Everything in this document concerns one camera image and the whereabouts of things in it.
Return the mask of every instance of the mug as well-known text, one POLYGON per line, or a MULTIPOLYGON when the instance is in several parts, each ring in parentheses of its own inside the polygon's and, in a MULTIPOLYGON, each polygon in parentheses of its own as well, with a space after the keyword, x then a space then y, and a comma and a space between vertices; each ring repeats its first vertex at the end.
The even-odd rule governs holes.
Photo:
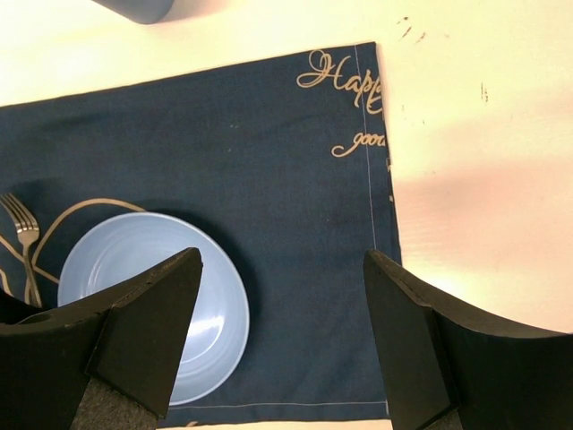
POLYGON ((93 0, 139 24, 152 24, 167 15, 174 0, 93 0))

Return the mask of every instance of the light blue bowl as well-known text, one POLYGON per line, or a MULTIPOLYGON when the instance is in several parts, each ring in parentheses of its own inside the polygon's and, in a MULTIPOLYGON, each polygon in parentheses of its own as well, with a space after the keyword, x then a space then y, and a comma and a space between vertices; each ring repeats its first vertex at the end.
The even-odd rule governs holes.
POLYGON ((153 212, 98 224, 73 248, 60 277, 58 305, 111 287, 183 251, 201 251, 203 273, 170 405, 216 390, 235 370, 249 333, 243 282, 225 252, 198 228, 153 212))

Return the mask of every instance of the metal fork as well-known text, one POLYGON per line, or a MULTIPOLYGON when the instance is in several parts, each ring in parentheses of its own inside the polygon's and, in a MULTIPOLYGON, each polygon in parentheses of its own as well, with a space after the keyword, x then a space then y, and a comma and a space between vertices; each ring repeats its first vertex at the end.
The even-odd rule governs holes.
POLYGON ((10 218, 16 226, 18 241, 23 246, 22 257, 26 268, 26 288, 24 301, 28 305, 42 307, 42 299, 39 295, 36 273, 30 259, 30 247, 39 239, 39 225, 34 216, 26 207, 11 193, 0 195, 0 204, 4 206, 10 218))

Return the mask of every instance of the white stitching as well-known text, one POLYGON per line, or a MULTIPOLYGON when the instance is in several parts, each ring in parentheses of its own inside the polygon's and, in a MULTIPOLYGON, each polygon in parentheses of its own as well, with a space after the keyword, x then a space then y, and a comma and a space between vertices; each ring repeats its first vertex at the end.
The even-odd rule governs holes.
MULTIPOLYGON (((358 64, 358 49, 356 49, 355 45, 355 55, 356 55, 356 70, 358 71, 358 76, 362 80, 362 74, 360 73, 360 65, 358 64)), ((364 134, 367 134, 368 131, 366 130, 366 109, 364 107, 364 94, 363 92, 360 94, 360 99, 362 101, 362 118, 364 120, 364 134)), ((372 240, 374 241, 374 249, 376 247, 376 228, 374 227, 374 207, 372 204, 372 180, 370 179, 370 153, 368 152, 368 145, 366 146, 366 165, 368 167, 368 195, 370 197, 370 218, 372 220, 372 240)))
POLYGON ((345 405, 386 405, 387 401, 348 401, 338 403, 249 403, 246 405, 217 405, 217 406, 174 406, 171 409, 216 409, 216 408, 249 408, 254 406, 296 406, 296 407, 319 407, 319 406, 345 406, 345 405))

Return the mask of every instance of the cloth napkin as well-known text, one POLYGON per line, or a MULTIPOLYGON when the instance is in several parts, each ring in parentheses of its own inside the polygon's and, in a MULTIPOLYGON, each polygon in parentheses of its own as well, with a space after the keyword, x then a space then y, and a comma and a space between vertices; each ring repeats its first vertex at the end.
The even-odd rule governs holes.
MULTIPOLYGON (((367 249, 400 259, 374 43, 3 107, 0 124, 0 191, 38 218, 49 305, 74 244, 127 211, 191 222, 238 269, 243 359, 163 426, 388 416, 362 273, 367 249)), ((0 213, 17 297, 20 252, 0 213)))

